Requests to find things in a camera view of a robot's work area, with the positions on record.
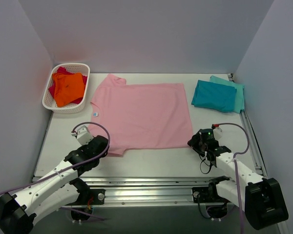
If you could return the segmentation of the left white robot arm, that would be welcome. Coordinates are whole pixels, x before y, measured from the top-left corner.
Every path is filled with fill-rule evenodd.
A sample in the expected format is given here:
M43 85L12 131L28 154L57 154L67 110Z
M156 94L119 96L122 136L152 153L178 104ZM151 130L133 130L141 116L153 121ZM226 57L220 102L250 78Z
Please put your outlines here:
M52 171L34 185L13 195L0 196L0 229L5 234L28 234L45 216L69 204L93 201L95 194L80 176L99 165L107 155L108 139L92 138L71 151Z

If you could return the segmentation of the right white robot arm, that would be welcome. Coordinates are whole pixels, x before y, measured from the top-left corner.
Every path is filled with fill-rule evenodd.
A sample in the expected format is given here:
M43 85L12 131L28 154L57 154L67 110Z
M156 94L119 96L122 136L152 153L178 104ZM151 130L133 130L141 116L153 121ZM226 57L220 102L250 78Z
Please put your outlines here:
M288 220L289 213L278 181L252 171L234 157L226 146L221 146L214 131L201 129L188 141L203 163L215 167L224 175L213 178L207 187L192 188L193 201L206 205L205 218L221 219L234 204L242 210L249 224L256 230Z

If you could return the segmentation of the pink t-shirt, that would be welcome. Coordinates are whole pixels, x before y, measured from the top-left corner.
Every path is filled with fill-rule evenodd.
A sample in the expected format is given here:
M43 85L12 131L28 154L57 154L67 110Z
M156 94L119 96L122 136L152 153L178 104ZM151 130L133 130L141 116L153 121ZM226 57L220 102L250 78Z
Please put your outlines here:
M109 74L91 101L93 135L110 134L109 153L185 148L193 134L182 83L127 84Z

